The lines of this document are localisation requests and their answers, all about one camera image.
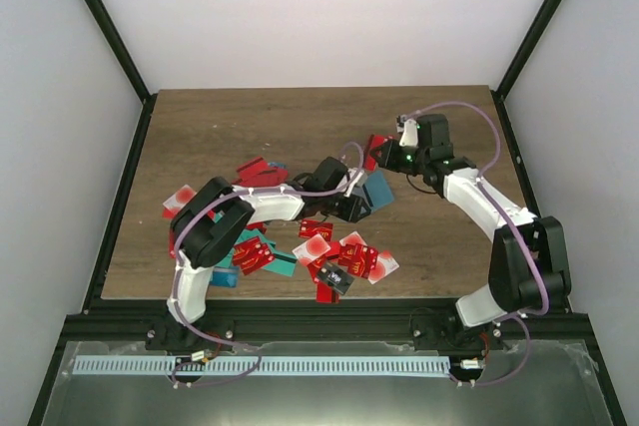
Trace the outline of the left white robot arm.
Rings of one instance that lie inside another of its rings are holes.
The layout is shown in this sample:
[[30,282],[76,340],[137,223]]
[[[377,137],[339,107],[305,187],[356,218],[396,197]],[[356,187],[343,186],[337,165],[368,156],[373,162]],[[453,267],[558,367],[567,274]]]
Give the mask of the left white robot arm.
[[273,187],[242,187],[222,177],[206,183],[170,224],[176,262],[167,300],[174,318],[170,339],[184,350],[203,341],[205,327],[199,319],[206,311],[213,269],[249,224],[297,221],[318,213],[357,222],[363,199],[352,191],[364,182],[362,165],[349,168],[327,157],[302,180]]

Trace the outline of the red card black stripe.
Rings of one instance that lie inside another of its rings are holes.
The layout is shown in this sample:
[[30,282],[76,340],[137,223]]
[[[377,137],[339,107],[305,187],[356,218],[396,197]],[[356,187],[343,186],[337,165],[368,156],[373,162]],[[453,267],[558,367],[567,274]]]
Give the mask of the red card black stripe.
[[370,135],[364,148],[363,168],[368,173],[374,172],[377,168],[395,172],[393,160],[395,143],[396,138],[393,136]]

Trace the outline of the teal leather card holder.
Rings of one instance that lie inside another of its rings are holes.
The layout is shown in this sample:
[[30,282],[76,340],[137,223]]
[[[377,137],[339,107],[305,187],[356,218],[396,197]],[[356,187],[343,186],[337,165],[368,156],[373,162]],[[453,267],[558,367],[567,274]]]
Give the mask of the teal leather card holder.
[[368,175],[365,184],[356,188],[352,194],[367,199],[370,204],[377,207],[377,210],[394,202],[392,190],[381,170],[376,170]]

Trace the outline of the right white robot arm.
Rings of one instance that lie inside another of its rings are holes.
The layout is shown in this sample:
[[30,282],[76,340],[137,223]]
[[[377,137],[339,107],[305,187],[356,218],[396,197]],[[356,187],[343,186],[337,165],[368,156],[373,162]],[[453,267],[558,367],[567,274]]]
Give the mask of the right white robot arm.
[[456,300],[455,316],[443,324],[446,342],[464,349],[478,338],[479,327],[564,306],[572,284],[560,221],[518,206],[492,186],[475,163],[456,156],[445,116],[402,118],[398,131],[399,138],[370,150],[375,163],[390,172],[421,177],[491,242],[487,282]]

